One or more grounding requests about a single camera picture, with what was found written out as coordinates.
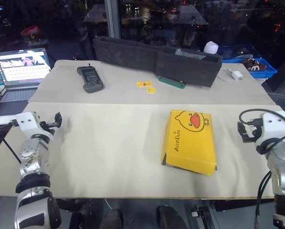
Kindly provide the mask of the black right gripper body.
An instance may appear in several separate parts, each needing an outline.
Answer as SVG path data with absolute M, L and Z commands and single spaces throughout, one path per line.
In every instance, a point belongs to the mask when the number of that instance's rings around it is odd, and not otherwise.
M 247 122 L 247 125 L 250 127 L 251 130 L 251 137 L 249 137 L 249 141 L 256 141 L 258 138 L 261 137 L 262 134 L 262 119 L 256 118 L 252 119 L 251 121 Z

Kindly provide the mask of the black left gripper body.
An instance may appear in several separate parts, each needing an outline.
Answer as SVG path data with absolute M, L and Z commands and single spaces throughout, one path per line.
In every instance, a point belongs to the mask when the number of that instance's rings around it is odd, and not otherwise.
M 46 123 L 45 121 L 41 121 L 39 124 L 44 131 L 47 131 L 50 134 L 54 135 L 55 131 L 53 130 L 53 127 L 55 127 L 55 123 Z

